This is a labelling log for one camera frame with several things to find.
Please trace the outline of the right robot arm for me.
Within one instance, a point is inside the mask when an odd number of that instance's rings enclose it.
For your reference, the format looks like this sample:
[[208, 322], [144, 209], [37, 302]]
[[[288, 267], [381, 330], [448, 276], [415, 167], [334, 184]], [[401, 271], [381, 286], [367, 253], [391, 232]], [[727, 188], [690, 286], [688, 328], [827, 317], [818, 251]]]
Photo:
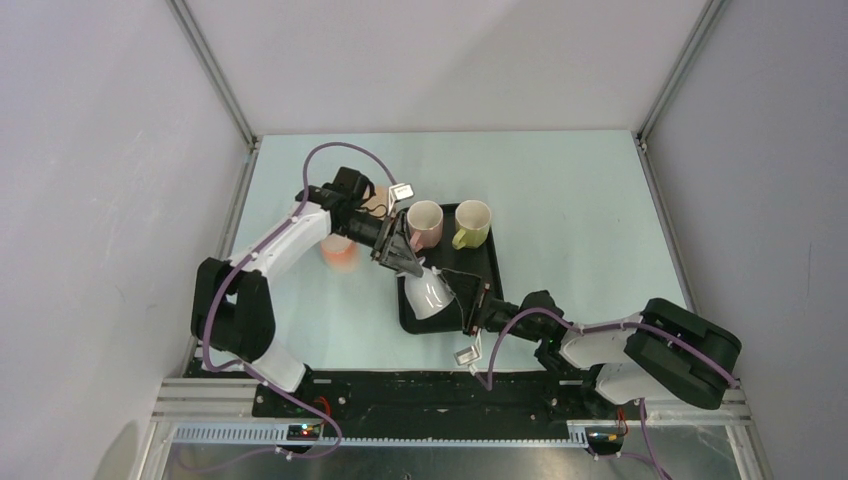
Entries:
[[738, 337], [664, 298], [619, 320], [585, 324], [567, 320], [546, 290], [513, 304], [493, 295], [480, 277], [456, 270], [426, 268], [408, 277], [403, 290], [418, 321], [444, 321], [472, 337], [496, 334], [484, 370], [476, 366], [479, 346], [456, 355], [486, 389], [494, 385], [495, 361], [509, 336], [535, 343], [536, 360], [552, 376], [581, 376], [587, 383], [582, 407], [596, 418], [634, 400], [676, 398], [716, 410], [726, 391], [740, 386], [733, 373]]

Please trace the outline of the pink mug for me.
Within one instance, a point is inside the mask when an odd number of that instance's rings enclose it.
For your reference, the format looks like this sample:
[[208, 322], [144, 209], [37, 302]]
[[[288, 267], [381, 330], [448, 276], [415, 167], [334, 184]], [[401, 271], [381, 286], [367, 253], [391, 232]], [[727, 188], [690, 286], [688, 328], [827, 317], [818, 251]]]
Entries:
[[415, 202], [406, 214], [410, 229], [410, 245], [415, 252], [431, 249], [442, 239], [444, 214], [441, 206], [431, 200]]

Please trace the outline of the yellow mug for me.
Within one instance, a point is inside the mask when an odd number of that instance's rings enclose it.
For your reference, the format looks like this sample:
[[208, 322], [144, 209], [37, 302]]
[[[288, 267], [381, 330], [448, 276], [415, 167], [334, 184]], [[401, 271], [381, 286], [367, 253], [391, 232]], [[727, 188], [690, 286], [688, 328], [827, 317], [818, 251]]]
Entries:
[[488, 238], [492, 212], [489, 206], [479, 200], [466, 200], [455, 210], [456, 232], [451, 244], [455, 250], [476, 249]]

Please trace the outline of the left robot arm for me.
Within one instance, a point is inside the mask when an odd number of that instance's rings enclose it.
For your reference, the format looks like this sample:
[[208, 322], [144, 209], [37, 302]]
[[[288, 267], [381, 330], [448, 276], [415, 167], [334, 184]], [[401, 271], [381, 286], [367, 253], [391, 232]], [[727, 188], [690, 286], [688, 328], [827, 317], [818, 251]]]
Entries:
[[261, 381], [279, 389], [278, 404], [292, 416], [304, 416], [316, 403], [315, 388], [304, 382], [307, 366], [276, 339], [270, 283], [332, 234], [371, 250], [383, 267], [420, 278], [425, 270], [410, 244], [405, 220], [394, 211], [412, 198], [406, 183], [388, 189], [387, 211], [378, 218], [364, 209], [374, 190], [357, 170], [342, 167], [321, 187], [306, 186], [289, 217], [243, 253], [220, 260], [209, 257], [197, 271], [191, 332], [206, 350], [230, 353]]

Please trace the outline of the orange translucent cup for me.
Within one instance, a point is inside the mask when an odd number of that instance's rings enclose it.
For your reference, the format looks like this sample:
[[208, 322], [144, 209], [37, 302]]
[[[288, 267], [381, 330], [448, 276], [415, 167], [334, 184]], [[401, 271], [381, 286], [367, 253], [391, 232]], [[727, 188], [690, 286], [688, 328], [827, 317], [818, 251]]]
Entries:
[[325, 264], [334, 271], [349, 273], [358, 267], [359, 247], [354, 241], [331, 234], [319, 246]]

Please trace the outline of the clear glass mug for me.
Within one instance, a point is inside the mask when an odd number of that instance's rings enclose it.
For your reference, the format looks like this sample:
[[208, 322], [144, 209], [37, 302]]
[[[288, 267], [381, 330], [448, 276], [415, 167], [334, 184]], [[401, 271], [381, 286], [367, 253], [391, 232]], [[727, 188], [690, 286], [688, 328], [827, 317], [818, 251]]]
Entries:
[[417, 320], [425, 320], [441, 313], [455, 300], [447, 282], [436, 267], [423, 267], [416, 277], [402, 273], [404, 294]]

